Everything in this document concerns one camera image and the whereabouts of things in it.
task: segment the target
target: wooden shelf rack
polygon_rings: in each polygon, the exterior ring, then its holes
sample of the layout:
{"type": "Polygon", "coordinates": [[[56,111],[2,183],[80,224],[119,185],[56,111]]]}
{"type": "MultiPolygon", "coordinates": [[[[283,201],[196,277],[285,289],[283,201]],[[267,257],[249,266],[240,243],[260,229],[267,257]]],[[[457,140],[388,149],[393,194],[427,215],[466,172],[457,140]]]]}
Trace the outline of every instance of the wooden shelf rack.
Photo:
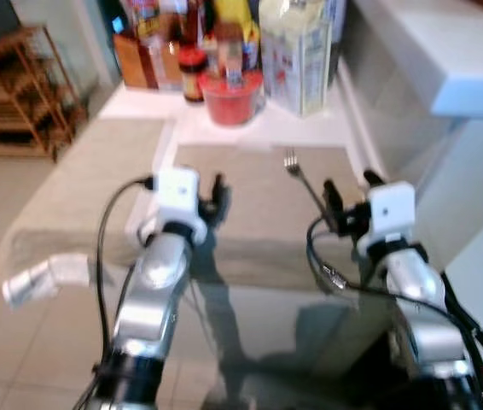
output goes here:
{"type": "Polygon", "coordinates": [[[0,39],[0,155],[55,159],[86,116],[46,27],[0,39]]]}

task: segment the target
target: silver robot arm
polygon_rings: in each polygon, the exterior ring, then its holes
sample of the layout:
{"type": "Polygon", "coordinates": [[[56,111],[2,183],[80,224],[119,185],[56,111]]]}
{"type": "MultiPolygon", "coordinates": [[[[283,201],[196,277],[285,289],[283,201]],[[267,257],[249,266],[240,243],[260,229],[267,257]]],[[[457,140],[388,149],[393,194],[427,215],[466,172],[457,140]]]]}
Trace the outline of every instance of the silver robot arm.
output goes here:
{"type": "MultiPolygon", "coordinates": [[[[363,258],[373,261],[375,278],[390,293],[433,304],[446,312],[445,285],[409,245],[416,223],[414,188],[405,182],[382,184],[367,194],[369,228],[357,240],[363,258]]],[[[396,301],[400,315],[394,341],[412,377],[451,378],[474,374],[459,329],[436,312],[396,301]]]]}
{"type": "MultiPolygon", "coordinates": [[[[199,176],[189,168],[160,171],[152,186],[159,209],[154,234],[126,276],[107,356],[77,409],[155,409],[193,248],[204,242],[207,227],[220,221],[227,206],[220,175],[209,201],[199,198],[199,176]]],[[[6,281],[3,295],[15,308],[55,296],[65,284],[89,286],[92,275],[87,256],[54,255],[6,281]]]]}

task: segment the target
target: wall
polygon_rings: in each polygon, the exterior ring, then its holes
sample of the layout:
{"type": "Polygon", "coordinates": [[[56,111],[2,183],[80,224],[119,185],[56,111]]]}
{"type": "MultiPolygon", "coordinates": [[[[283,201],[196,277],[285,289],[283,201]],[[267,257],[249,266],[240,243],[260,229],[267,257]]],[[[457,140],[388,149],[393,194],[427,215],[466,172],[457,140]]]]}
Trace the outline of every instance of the wall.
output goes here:
{"type": "Polygon", "coordinates": [[[438,269],[483,228],[483,120],[468,121],[458,131],[458,143],[436,170],[416,214],[416,233],[438,269]]]}
{"type": "Polygon", "coordinates": [[[483,120],[431,115],[353,2],[343,54],[373,148],[391,180],[416,186],[416,236],[442,269],[483,228],[483,120]]]}
{"type": "Polygon", "coordinates": [[[45,24],[63,64],[80,95],[97,82],[98,73],[85,41],[76,10],[70,1],[11,0],[23,24],[45,24]]]}
{"type": "Polygon", "coordinates": [[[113,54],[97,0],[71,0],[77,10],[90,53],[96,64],[101,85],[117,85],[119,68],[113,54]]]}
{"type": "Polygon", "coordinates": [[[429,114],[353,2],[346,11],[342,53],[388,177],[417,185],[448,145],[457,121],[429,114]]]}

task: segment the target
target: metal fork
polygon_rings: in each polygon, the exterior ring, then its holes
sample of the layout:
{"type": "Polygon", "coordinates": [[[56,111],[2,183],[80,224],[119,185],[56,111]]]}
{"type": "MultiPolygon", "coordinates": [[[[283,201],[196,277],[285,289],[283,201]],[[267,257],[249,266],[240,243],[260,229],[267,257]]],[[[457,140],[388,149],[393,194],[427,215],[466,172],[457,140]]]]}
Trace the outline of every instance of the metal fork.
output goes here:
{"type": "Polygon", "coordinates": [[[327,209],[325,209],[321,200],[316,195],[316,192],[313,190],[310,183],[306,179],[306,176],[302,172],[302,168],[300,167],[299,160],[296,157],[296,154],[294,153],[294,149],[290,148],[286,150],[285,157],[283,158],[283,166],[285,167],[285,169],[287,169],[287,172],[291,174],[292,177],[299,179],[300,182],[304,184],[304,186],[310,193],[311,199],[313,199],[313,201],[316,203],[317,207],[319,208],[319,212],[321,212],[321,215],[325,218],[327,225],[330,226],[331,224],[329,220],[329,213],[327,212],[327,209]]]}

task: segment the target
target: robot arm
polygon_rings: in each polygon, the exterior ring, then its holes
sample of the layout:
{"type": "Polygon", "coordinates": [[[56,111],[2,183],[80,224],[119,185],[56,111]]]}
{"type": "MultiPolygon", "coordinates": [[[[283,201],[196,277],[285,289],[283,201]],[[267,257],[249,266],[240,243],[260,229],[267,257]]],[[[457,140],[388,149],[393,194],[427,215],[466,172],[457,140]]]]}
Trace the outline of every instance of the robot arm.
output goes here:
{"type": "MultiPolygon", "coordinates": [[[[384,184],[372,172],[365,172],[365,178],[371,185],[366,201],[352,208],[343,208],[331,180],[325,182],[323,196],[335,221],[335,233],[352,238],[358,257],[370,267],[370,281],[363,286],[349,284],[333,267],[320,261],[311,243],[309,259],[313,254],[311,263],[321,264],[320,279],[325,278],[330,288],[369,290],[370,294],[394,300],[397,309],[393,337],[389,338],[391,352],[397,354],[412,386],[422,381],[441,386],[439,394],[430,391],[428,397],[422,397],[414,394],[421,391],[411,391],[400,407],[380,408],[424,408],[433,403],[425,408],[483,409],[482,362],[470,333],[475,329],[463,326],[463,321],[449,312],[442,278],[428,264],[423,247],[410,243],[416,215],[413,187],[404,182],[384,184]]],[[[313,238],[311,230],[308,238],[313,238]]]]}
{"type": "MultiPolygon", "coordinates": [[[[198,184],[198,174],[188,168],[166,169],[154,178],[159,206],[154,233],[126,277],[107,357],[95,369],[89,394],[78,408],[155,409],[193,248],[227,205],[220,175],[209,201],[198,197],[198,184]]],[[[93,270],[86,255],[54,255],[6,281],[3,295],[18,307],[55,296],[64,284],[89,286],[93,270]]]]}

